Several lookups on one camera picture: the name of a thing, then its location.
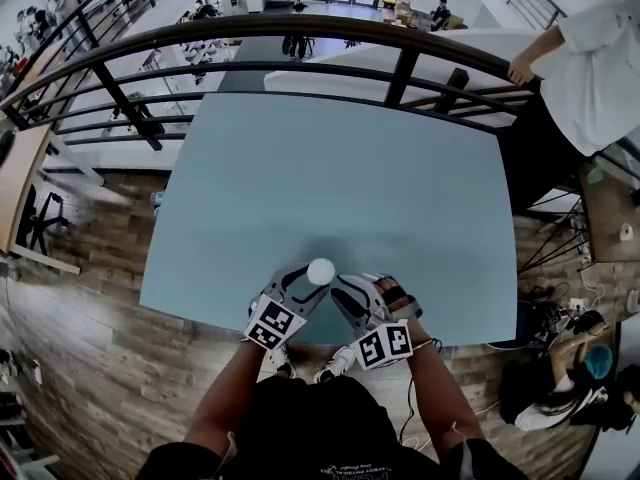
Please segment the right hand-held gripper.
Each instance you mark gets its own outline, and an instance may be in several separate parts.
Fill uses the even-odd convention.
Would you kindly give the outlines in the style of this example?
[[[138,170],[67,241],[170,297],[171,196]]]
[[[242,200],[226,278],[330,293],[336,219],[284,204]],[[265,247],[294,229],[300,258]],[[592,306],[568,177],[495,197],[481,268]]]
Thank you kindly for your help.
[[[338,274],[330,290],[334,304],[356,333],[350,345],[363,371],[390,366],[413,355],[408,320],[419,318],[417,302],[390,313],[373,281],[364,275]]]

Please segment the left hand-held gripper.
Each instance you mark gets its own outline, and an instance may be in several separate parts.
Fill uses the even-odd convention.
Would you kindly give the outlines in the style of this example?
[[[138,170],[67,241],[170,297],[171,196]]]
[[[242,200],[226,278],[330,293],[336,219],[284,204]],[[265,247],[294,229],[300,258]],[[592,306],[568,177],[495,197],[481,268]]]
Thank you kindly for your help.
[[[251,317],[243,333],[245,341],[273,351],[307,323],[296,314],[311,314],[328,294],[329,285],[295,283],[291,288],[291,301],[296,314],[276,302],[287,297],[288,288],[304,276],[307,270],[308,263],[296,263],[285,266],[272,275],[268,282],[268,296],[261,294],[251,305]]]

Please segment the person's right hand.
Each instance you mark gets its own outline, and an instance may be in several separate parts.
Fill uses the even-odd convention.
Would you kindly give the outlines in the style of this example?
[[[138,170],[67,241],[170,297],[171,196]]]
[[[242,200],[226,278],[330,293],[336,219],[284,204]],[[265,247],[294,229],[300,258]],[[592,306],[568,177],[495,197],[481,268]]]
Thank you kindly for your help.
[[[392,276],[384,276],[374,282],[392,320],[420,316],[422,309],[413,295],[408,294]]]

